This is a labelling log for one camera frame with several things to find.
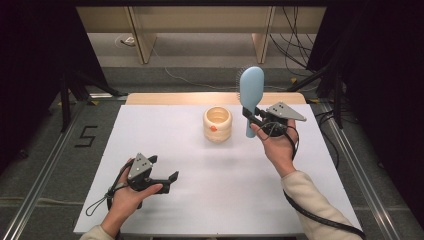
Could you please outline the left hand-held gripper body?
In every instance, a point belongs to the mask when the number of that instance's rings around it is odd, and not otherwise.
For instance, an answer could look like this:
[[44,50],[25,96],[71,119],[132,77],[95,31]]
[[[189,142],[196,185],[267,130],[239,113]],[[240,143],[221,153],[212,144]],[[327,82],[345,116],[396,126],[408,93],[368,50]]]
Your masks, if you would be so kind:
[[130,167],[127,183],[135,191],[143,191],[155,185],[150,177],[153,165],[142,153],[138,153]]

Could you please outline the light blue hairbrush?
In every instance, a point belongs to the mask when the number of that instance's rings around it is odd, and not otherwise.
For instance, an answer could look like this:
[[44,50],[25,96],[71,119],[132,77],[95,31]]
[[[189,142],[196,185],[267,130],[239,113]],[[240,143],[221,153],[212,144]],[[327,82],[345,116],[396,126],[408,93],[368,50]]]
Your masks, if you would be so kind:
[[255,133],[250,127],[250,117],[254,116],[255,108],[262,100],[264,91],[264,72],[258,66],[243,68],[237,78],[238,99],[242,106],[242,115],[247,119],[246,136],[253,138]]

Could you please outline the person's right hand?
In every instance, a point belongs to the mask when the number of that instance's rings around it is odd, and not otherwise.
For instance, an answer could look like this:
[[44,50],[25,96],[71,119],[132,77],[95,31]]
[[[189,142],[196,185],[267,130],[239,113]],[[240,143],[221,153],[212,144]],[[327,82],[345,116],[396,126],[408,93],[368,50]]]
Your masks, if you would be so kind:
[[279,137],[269,137],[258,125],[250,124],[251,129],[263,144],[266,157],[271,161],[281,178],[296,171],[293,159],[299,136],[295,121],[289,119],[287,124],[286,134]]

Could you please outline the person's left hand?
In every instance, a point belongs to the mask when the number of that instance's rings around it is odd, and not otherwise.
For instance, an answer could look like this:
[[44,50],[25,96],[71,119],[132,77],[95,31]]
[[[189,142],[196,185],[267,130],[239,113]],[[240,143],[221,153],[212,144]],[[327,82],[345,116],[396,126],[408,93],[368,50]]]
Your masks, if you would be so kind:
[[157,193],[162,187],[162,184],[155,184],[140,192],[128,186],[116,190],[112,206],[100,227],[110,237],[115,238],[121,226],[137,210],[138,205],[147,197]]

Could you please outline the cream ribbed cup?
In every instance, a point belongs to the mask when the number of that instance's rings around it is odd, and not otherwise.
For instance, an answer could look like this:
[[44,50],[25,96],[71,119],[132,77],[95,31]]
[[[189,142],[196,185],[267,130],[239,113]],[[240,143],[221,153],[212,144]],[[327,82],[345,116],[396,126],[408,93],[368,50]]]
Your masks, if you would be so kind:
[[204,136],[213,143],[222,143],[228,140],[232,133],[232,114],[221,106],[207,109],[203,114]]

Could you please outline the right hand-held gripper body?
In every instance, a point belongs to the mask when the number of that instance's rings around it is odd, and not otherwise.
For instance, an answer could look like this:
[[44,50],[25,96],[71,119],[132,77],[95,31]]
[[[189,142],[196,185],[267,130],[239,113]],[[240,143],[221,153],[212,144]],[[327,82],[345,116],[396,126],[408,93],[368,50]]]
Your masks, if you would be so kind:
[[283,102],[277,102],[265,109],[268,117],[264,118],[261,129],[270,137],[284,135],[288,128],[288,120],[306,121],[306,118]]

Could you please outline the round floor socket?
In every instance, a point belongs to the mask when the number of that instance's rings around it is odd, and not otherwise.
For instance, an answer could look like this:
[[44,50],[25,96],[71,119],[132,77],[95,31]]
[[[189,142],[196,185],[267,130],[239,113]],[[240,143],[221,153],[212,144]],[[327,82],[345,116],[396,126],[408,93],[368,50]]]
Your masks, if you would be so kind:
[[121,48],[123,46],[126,46],[126,47],[134,47],[135,46],[135,40],[132,36],[119,35],[114,40],[114,43],[118,48]]

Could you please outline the black tripod stand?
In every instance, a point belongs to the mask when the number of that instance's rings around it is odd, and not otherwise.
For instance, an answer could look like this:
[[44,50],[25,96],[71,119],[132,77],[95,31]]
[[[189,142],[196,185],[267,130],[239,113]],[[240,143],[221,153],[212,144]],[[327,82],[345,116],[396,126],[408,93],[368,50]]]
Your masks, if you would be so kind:
[[87,85],[94,85],[96,88],[113,97],[127,96],[127,93],[111,88],[107,83],[101,83],[81,71],[66,71],[60,80],[62,132],[65,132],[71,124],[69,93],[72,93],[78,101],[88,102],[91,96],[86,88]]
[[301,88],[309,85],[315,80],[320,79],[321,82],[318,84],[316,94],[319,98],[333,99],[333,116],[337,126],[342,129],[343,124],[341,120],[341,99],[342,99],[342,81],[341,74],[336,67],[327,65],[312,75],[306,77],[294,86],[287,89],[287,92],[296,92]]

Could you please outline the white table board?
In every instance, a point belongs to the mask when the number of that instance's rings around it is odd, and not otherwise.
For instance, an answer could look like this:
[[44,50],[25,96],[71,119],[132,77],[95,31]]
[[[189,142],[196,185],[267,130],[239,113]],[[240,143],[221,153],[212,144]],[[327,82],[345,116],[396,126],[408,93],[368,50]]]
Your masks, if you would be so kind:
[[102,197],[125,162],[142,153],[158,158],[151,176],[178,179],[169,193],[144,200],[122,234],[155,237],[271,237],[299,235],[301,224],[261,142],[246,135],[238,105],[230,106],[232,135],[221,143],[203,134],[204,105],[124,105],[74,228],[100,223]]

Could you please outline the beige desk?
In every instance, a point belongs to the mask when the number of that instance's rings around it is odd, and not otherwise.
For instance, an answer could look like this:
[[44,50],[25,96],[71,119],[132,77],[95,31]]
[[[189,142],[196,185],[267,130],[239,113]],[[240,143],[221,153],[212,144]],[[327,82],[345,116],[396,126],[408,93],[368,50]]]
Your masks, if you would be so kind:
[[130,33],[142,64],[159,33],[248,33],[257,62],[266,59],[271,33],[316,34],[324,7],[79,7],[88,33]]

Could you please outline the black curtain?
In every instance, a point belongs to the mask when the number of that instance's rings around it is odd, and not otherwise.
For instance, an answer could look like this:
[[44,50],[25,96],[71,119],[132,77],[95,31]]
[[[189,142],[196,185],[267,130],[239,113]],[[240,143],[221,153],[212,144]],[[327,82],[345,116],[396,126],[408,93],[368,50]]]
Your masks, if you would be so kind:
[[342,74],[347,97],[392,182],[424,225],[424,0],[323,0],[309,66],[318,69],[365,6]]
[[0,0],[0,174],[34,134],[60,92],[107,84],[75,6]]

